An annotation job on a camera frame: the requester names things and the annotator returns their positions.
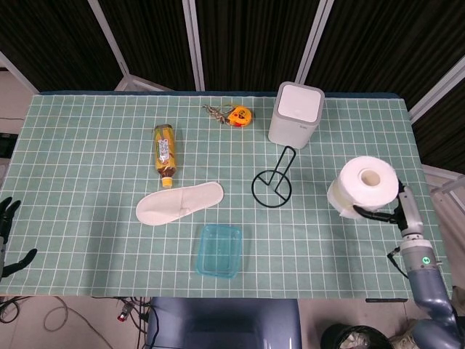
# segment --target blue plastic container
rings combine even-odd
[[[240,229],[208,224],[202,229],[197,271],[217,278],[234,278],[239,271],[241,253]]]

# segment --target black wire stand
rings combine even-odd
[[[279,168],[279,165],[281,164],[281,161],[283,160],[283,157],[284,157],[284,154],[286,153],[287,150],[290,150],[292,152],[292,158],[291,160],[289,161],[288,163],[288,166],[286,167],[286,169],[284,170],[284,172],[280,172],[278,171],[278,168]],[[265,206],[265,207],[268,207],[270,209],[274,209],[274,208],[277,208],[277,207],[281,207],[282,205],[284,205],[286,202],[289,201],[289,199],[291,198],[291,194],[292,194],[292,185],[291,185],[291,181],[286,177],[286,173],[288,172],[289,170],[289,167],[291,167],[291,164],[292,162],[294,161],[296,157],[296,151],[294,148],[290,147],[290,146],[286,146],[283,150],[283,152],[281,153],[281,156],[278,160],[278,163],[276,164],[275,166],[275,169],[266,169],[264,171],[261,171],[257,176],[255,176],[254,180],[252,181],[252,195],[254,196],[255,200],[261,204],[262,206]],[[263,179],[262,175],[265,175],[267,173],[270,173],[272,172],[272,175],[271,175],[271,178],[270,180],[266,181],[265,179]],[[268,203],[264,203],[263,201],[261,201],[256,193],[255,193],[255,182],[257,179],[261,180],[267,187],[269,187],[271,185],[271,182],[273,181],[273,178],[275,177],[275,175],[278,174],[281,176],[281,178],[279,179],[279,182],[278,184],[276,185],[276,187],[273,189],[273,191],[283,200],[282,202],[280,202],[279,204],[276,204],[276,205],[269,205]],[[279,189],[279,186],[281,185],[282,181],[285,180],[289,186],[289,192],[286,196],[282,195],[281,193],[278,192],[278,189]]]

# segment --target blue chair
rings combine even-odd
[[[154,348],[302,349],[297,300],[154,297]],[[156,331],[153,311],[144,349]]]

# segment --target plastic bottle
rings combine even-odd
[[[154,130],[155,167],[161,176],[164,188],[171,188],[173,175],[176,172],[176,147],[174,145],[173,127],[168,124],[159,125]]]

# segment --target black curtain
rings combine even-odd
[[[87,0],[0,1],[0,51],[39,91],[112,90],[123,76]]]
[[[464,55],[463,0],[336,0],[305,83],[411,108]]]
[[[413,124],[421,162],[465,173],[465,81]]]
[[[181,0],[100,0],[131,74],[195,90]]]
[[[206,89],[277,91],[294,81],[318,0],[197,0]]]

